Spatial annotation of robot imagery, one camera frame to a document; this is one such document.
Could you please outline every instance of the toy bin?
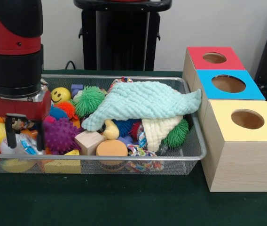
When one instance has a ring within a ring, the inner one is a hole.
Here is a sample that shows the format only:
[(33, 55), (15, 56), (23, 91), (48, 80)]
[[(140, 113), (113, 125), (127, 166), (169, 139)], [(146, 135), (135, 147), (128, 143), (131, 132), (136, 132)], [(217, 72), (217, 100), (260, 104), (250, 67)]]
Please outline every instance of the toy bin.
[[(49, 89), (71, 88), (72, 84), (98, 86), (108, 90), (115, 76), (43, 75)], [(180, 93), (189, 93), (181, 78), (131, 77), (134, 81), (159, 81)], [(185, 115), (189, 132), (178, 148), (165, 146), (157, 157), (118, 157), (87, 155), (0, 154), (0, 173), (73, 173), (73, 174), (156, 174), (188, 175), (198, 160), (206, 156), (206, 147), (196, 113)]]

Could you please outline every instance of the smiley face ball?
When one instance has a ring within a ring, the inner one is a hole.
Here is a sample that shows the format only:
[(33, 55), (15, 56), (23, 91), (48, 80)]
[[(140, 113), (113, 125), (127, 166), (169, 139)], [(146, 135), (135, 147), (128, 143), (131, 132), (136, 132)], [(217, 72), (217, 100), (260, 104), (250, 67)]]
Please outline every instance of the smiley face ball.
[(51, 99), (56, 105), (62, 101), (71, 100), (71, 93), (64, 87), (58, 87), (51, 92)]

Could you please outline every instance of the orange spiky ball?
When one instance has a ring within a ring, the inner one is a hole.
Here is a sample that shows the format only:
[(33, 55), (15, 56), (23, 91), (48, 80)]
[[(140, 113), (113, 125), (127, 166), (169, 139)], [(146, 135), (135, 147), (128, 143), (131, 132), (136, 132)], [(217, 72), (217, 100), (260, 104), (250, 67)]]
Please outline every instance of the orange spiky ball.
[(58, 107), (65, 111), (69, 119), (78, 119), (77, 115), (75, 114), (75, 106), (72, 105), (69, 101), (62, 101), (59, 104), (55, 105), (55, 107)]

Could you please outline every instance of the white wall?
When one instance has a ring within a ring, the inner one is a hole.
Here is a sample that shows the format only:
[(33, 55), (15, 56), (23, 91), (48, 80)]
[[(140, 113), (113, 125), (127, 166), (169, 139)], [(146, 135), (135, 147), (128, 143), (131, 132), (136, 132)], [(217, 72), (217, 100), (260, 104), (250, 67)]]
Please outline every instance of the white wall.
[[(83, 68), (81, 10), (71, 0), (42, 0), (45, 69), (69, 60)], [(181, 71), (187, 46), (232, 46), (254, 76), (267, 38), (267, 0), (173, 0), (160, 13), (155, 70)]]

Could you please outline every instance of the wooden box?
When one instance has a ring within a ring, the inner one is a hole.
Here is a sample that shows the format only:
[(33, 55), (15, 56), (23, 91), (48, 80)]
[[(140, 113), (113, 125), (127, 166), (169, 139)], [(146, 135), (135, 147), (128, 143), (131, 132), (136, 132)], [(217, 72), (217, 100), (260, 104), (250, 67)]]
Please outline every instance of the wooden box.
[(246, 70), (197, 70), (192, 91), (201, 89), (202, 103), (197, 111), (203, 125), (208, 99), (265, 100)]
[(209, 100), (202, 160), (211, 192), (267, 192), (267, 102)]
[(193, 89), (196, 70), (245, 70), (231, 47), (188, 47), (183, 79)]

